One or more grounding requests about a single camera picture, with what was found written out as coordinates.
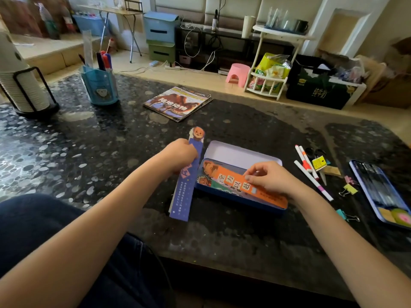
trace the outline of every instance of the magazine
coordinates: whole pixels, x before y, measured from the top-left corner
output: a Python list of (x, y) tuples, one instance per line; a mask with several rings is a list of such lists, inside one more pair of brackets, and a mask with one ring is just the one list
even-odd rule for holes
[(180, 122), (212, 100), (213, 98), (210, 95), (201, 94), (184, 87), (173, 87), (146, 101), (143, 106), (171, 120)]

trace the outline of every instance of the pen holder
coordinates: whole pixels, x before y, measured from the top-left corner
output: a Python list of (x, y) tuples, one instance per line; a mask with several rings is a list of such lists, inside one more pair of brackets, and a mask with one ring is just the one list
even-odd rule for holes
[(113, 72), (83, 66), (80, 77), (94, 105), (111, 105), (118, 101), (116, 79)]

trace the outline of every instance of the person's left hand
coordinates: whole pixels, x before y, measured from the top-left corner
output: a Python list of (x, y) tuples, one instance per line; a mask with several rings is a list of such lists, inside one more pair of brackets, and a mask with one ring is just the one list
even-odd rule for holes
[(179, 138), (168, 144), (160, 153), (169, 167), (170, 172), (179, 172), (190, 165), (198, 157), (197, 150), (187, 139)]

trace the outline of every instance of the dark blue pants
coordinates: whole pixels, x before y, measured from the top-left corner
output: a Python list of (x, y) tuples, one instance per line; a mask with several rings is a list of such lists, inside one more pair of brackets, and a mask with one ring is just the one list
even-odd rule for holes
[[(42, 194), (21, 195), (1, 202), (0, 277), (82, 213)], [(80, 307), (163, 307), (158, 281), (165, 277), (156, 270), (158, 267), (150, 248), (126, 234)]]

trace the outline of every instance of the purple bookmark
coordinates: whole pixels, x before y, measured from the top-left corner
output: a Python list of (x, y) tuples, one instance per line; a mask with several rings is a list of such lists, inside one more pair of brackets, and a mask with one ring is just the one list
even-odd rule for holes
[(188, 221), (201, 151), (203, 150), (204, 135), (205, 132), (201, 127), (196, 126), (190, 130), (188, 142), (197, 149), (198, 158), (181, 170), (180, 175), (178, 175), (173, 199), (171, 200), (170, 217), (180, 219), (181, 221)]

